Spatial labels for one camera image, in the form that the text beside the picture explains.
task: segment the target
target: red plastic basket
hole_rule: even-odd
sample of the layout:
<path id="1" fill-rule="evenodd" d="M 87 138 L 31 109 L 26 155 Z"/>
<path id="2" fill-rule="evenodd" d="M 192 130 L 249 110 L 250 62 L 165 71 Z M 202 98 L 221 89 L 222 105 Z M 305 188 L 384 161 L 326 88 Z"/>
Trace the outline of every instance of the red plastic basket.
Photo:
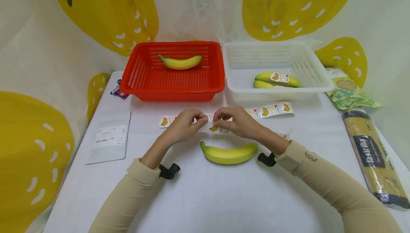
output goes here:
<path id="1" fill-rule="evenodd" d="M 158 55 L 187 59 L 201 55 L 187 70 L 167 68 Z M 221 46 L 216 42 L 143 42 L 122 75 L 120 90 L 142 101 L 210 101 L 225 87 Z"/>

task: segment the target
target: banana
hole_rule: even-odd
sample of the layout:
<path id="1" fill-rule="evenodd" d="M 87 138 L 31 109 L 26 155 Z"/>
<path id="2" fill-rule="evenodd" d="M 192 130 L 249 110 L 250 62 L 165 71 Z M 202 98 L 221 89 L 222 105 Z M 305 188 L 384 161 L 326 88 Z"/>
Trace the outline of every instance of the banana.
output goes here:
<path id="1" fill-rule="evenodd" d="M 211 128 L 209 128 L 211 131 L 217 131 L 218 127 L 216 127 L 215 125 L 213 125 Z"/>
<path id="2" fill-rule="evenodd" d="M 255 88 L 293 88 L 293 87 L 283 86 L 279 84 L 271 84 L 271 83 L 267 83 L 263 81 L 254 81 L 253 86 Z"/>
<path id="3" fill-rule="evenodd" d="M 192 58 L 179 60 L 173 58 L 164 58 L 161 55 L 158 55 L 158 58 L 164 63 L 167 68 L 175 69 L 175 70 L 185 70 L 193 68 L 194 66 L 198 65 L 202 60 L 202 56 L 194 56 Z"/>
<path id="4" fill-rule="evenodd" d="M 200 142 L 200 146 L 208 160 L 221 165 L 235 165 L 248 161 L 258 151 L 256 143 L 250 143 L 237 149 L 220 149 L 206 146 L 204 141 Z"/>
<path id="5" fill-rule="evenodd" d="M 276 72 L 264 72 L 264 73 L 260 73 L 255 77 L 256 81 L 263 81 L 263 82 L 267 82 L 267 83 L 279 83 L 281 85 L 285 85 L 288 87 L 294 87 L 294 88 L 302 88 L 302 84 L 300 84 L 300 81 L 294 77 L 291 76 L 290 74 L 289 76 L 289 82 L 283 82 L 280 80 L 280 75 L 281 73 L 276 73 Z"/>
<path id="6" fill-rule="evenodd" d="M 168 119 L 165 118 L 165 117 L 163 117 L 163 118 L 162 118 L 161 126 L 165 126 L 165 125 L 167 125 L 167 123 L 168 123 Z"/>
<path id="7" fill-rule="evenodd" d="M 266 117 L 267 115 L 269 115 L 269 111 L 266 107 L 262 107 L 262 110 L 263 110 L 262 116 Z"/>
<path id="8" fill-rule="evenodd" d="M 289 112 L 290 111 L 290 107 L 288 106 L 288 104 L 286 104 L 286 103 L 283 103 L 283 106 L 284 106 L 284 111 L 286 111 L 286 112 Z"/>

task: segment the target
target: backdrop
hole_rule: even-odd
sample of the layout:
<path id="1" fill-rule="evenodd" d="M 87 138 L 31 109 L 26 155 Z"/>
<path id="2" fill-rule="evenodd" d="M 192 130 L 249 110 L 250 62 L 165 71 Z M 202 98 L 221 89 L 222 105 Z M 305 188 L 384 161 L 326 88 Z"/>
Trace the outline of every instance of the backdrop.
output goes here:
<path id="1" fill-rule="evenodd" d="M 145 41 L 306 42 L 410 168 L 410 0 L 0 0 L 0 232 L 40 232 L 110 73 Z"/>

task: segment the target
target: person's left hand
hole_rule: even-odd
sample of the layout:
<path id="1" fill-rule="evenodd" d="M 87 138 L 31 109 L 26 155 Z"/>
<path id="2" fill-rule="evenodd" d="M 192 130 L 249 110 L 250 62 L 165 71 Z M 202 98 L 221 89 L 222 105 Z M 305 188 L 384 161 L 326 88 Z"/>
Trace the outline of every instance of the person's left hand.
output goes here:
<path id="1" fill-rule="evenodd" d="M 198 109 L 182 111 L 175 121 L 161 134 L 169 144 L 177 144 L 191 138 L 200 128 L 208 122 L 208 118 Z"/>

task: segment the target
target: white plastic basket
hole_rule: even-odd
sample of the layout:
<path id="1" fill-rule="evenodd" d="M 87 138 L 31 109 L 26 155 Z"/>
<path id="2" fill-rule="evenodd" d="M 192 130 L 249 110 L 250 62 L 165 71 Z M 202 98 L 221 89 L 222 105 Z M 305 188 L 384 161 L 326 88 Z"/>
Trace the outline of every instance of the white plastic basket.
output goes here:
<path id="1" fill-rule="evenodd" d="M 236 101 L 296 100 L 333 89 L 324 66 L 302 42 L 228 42 L 223 52 L 227 87 Z M 266 71 L 291 74 L 303 88 L 254 88 L 254 77 Z"/>

